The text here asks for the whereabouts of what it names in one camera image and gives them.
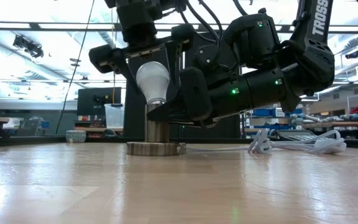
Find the white light bulb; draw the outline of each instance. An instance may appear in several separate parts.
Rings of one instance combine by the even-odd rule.
[[[146,97],[147,104],[167,101],[170,77],[165,66],[158,62],[147,62],[136,73],[136,82]]]

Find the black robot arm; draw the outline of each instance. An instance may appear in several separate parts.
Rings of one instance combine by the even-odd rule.
[[[299,1],[295,31],[282,43],[265,9],[232,21],[222,41],[236,53],[238,65],[257,70],[236,75],[211,61],[204,52],[212,46],[205,46],[193,66],[180,72],[178,95],[148,119],[208,128],[223,117],[276,102],[293,111],[300,95],[333,83],[334,55],[327,46],[332,6],[333,0]]]

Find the metal cylinder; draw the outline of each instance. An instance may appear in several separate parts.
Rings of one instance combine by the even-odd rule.
[[[161,103],[145,106],[145,142],[169,142],[169,123],[147,119],[147,113],[160,105]]]

